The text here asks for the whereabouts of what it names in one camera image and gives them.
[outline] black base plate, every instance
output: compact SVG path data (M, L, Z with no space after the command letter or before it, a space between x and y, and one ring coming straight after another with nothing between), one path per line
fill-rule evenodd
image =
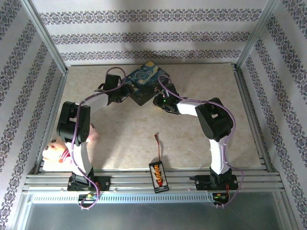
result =
M197 175L195 176L195 179L197 180L195 182L196 190L203 191L216 191L216 190L226 190L226 184L229 185L229 190L237 190L238 189L238 181L236 179L235 175L232 175L231 178L228 181L225 181L224 184L214 187L211 184L206 184L206 182L210 182L210 175Z
M94 176L94 182L98 182L101 185L100 191L108 191L110 188L110 176ZM69 178L69 182L67 185L67 191L96 191L94 186L90 188L88 186L79 185L72 182L72 177Z

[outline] ventilation grille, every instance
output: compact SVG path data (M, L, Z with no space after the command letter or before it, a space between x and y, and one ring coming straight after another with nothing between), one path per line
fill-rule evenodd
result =
M101 194L98 203L202 203L213 200L212 194ZM32 202L37 204L72 204L77 203L77 195L50 194L34 195Z

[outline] patterned wallpaper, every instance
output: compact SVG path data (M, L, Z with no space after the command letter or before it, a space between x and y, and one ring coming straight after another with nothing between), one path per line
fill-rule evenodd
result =
M19 0L0 0L0 229L10 229L61 72Z
M281 1L242 68L299 229L307 229L306 15L304 1Z
M235 63L267 0L33 0L66 64Z

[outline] metal frame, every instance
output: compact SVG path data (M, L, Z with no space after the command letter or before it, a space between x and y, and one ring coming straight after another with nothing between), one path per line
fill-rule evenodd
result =
M26 12L28 13L30 19L35 25L39 35L41 36L43 42L45 43L48 51L51 53L52 58L55 60L58 68L60 69L62 74L67 72L67 66L63 61L58 49L56 48L48 30L46 29L39 13L37 12L33 2L31 0L20 0L22 5L24 6Z
M16 213L11 225L11 229L22 229L21 227L23 224L21 223L22 221L24 222L25 216L24 216L24 209L26 209L26 199L28 197L28 194L21 194L18 202L18 206L16 209Z
M286 192L273 192L273 197L283 229L298 230L298 225L295 220Z
M268 157L268 153L262 141L259 127L257 126L257 118L252 109L252 105L251 105L251 102L248 96L248 89L242 82L243 76L241 74L241 71L237 71L235 65L232 65L232 66L233 66L233 72L236 78L236 82L239 88L239 92L242 98L243 106L244 106L245 112L248 117L249 127L250 127L251 133L255 141L257 152L263 158L267 171L275 172L275 170L272 168L272 164Z
M241 55L236 63L236 65L241 68L244 64L246 58L248 57L249 53L251 52L254 44L256 43L257 39L259 38L263 28L265 27L266 23L270 19L273 11L275 10L277 4L280 0L269 0L264 7L262 14L257 21L257 24L255 25L253 31L251 32L248 41L246 42L246 45L244 46Z
M241 173L233 173L241 181ZM164 193L198 193L195 182L189 177L195 175L209 175L209 169L205 170L165 170L170 190ZM274 192L276 189L284 191L279 172L267 172L263 169L245 169L244 182L241 192ZM38 175L28 175L22 193L28 192L66 192L70 172L41 172ZM111 184L108 192L103 193L129 193L152 194L153 183L148 170L121 171L98 170L95 176L110 176Z
M32 195L22 195L22 208L18 209L16 222L13 223L11 229L24 230L27 224L27 220L30 214L31 206L32 206Z

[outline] white arm segment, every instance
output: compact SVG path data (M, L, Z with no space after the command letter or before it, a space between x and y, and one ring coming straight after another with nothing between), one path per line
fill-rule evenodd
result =
M107 94L101 94L96 97L91 98L84 105L91 107L91 115L97 110L106 107L109 101L109 96Z
M195 107L197 107L200 104L201 103L197 103L197 102L180 101L177 104L177 108L180 114L189 114L189 115L197 116ZM222 153L222 145L226 137L227 136L220 139L220 142L216 142L213 139L209 139L211 156L212 156L211 168L218 175L223 174L229 170L229 166L224 163L224 158L223 158L223 153Z
M68 148L68 151L71 153L71 143L65 143ZM73 158L75 159L79 168L88 175L92 169L92 165L88 159L86 142L81 143L79 146L74 145L73 147ZM74 167L73 172L79 176L83 176L83 174Z
M212 156L211 168L216 174L223 174L229 170L229 166L224 163L224 157L222 153L223 141L227 138L227 136L220 139L220 142L216 142L215 140L210 141L210 151Z

